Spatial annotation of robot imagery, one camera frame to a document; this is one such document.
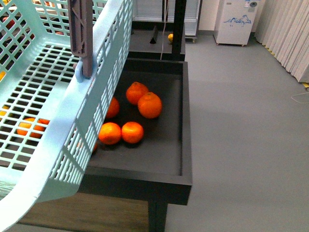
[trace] refrigerator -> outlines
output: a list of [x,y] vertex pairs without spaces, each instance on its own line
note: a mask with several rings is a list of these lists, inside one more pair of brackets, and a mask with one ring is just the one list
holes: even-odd
[[214,37],[217,44],[247,45],[259,0],[220,0]]

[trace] basket handle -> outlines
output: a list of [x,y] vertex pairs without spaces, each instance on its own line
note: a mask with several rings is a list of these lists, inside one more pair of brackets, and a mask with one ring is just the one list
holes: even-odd
[[72,54],[82,58],[83,75],[91,77],[93,70],[92,1],[68,0]]

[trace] black shelf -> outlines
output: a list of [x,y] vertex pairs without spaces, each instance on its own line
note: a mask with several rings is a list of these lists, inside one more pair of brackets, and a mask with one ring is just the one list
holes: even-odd
[[[173,33],[173,23],[167,23],[163,37],[164,50],[162,59],[173,60],[175,55],[172,53],[173,44],[169,42],[168,35]],[[154,27],[157,27],[158,34],[155,44],[150,41],[154,35]],[[132,22],[132,31],[129,58],[145,58],[145,59],[160,59],[162,52],[162,33],[164,23],[162,22]],[[185,34],[183,31],[181,51],[178,57],[179,61],[184,61],[185,58]]]
[[[143,118],[126,100],[125,90],[139,81],[162,100],[157,119]],[[129,58],[115,97],[121,111],[110,121],[139,122],[144,138],[100,145],[93,154],[79,192],[148,201],[149,231],[163,232],[167,205],[187,205],[192,187],[189,85],[187,63]]]

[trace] tangerine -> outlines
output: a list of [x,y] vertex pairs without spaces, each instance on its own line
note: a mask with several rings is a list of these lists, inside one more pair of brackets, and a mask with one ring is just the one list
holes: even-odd
[[139,99],[148,92],[147,86],[136,81],[127,89],[126,98],[132,105],[137,105]]
[[121,128],[124,141],[130,144],[138,143],[144,136],[144,128],[137,122],[127,122]]
[[45,125],[48,125],[49,122],[50,122],[50,120],[44,119],[44,118],[40,118],[40,119],[38,120],[38,123],[42,123],[42,124],[45,124]]
[[105,117],[106,118],[113,118],[119,113],[119,110],[120,110],[119,101],[115,97],[113,97],[111,104],[110,104],[110,107],[108,108],[108,111],[107,111]]
[[106,145],[116,144],[121,140],[121,128],[113,122],[104,123],[98,134],[98,139]]
[[[25,121],[29,121],[29,122],[34,122],[34,120],[35,120],[35,118],[33,118],[33,117],[25,119]],[[21,122],[21,123],[19,123],[18,126],[22,127],[22,128],[29,129],[31,127],[31,124],[27,123],[27,122]],[[36,131],[45,131],[45,127],[42,127],[42,126],[39,126],[39,125],[35,125],[33,129],[36,130]],[[22,129],[17,129],[16,132],[17,132],[17,134],[23,135],[23,136],[27,135],[27,133],[28,133],[27,130],[22,130]],[[42,137],[42,135],[32,132],[30,134],[30,137],[40,139]]]
[[162,101],[156,94],[149,92],[140,98],[138,109],[145,118],[156,118],[162,112]]
[[96,143],[95,143],[95,146],[94,146],[94,148],[93,148],[92,154],[95,153],[95,151],[97,150],[97,148],[98,148],[98,141],[96,141]]
[[169,42],[173,42],[173,37],[174,37],[174,34],[172,33],[172,34],[169,34],[169,36],[168,36],[168,39],[169,39]]

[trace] light blue plastic basket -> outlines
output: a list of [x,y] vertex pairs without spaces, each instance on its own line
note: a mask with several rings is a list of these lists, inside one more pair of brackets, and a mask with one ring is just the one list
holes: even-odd
[[[93,0],[89,79],[70,51],[67,0],[41,2],[0,0],[0,18],[9,17],[0,23],[0,231],[35,202],[76,193],[128,54],[132,0]],[[21,122],[31,124],[25,136]]]

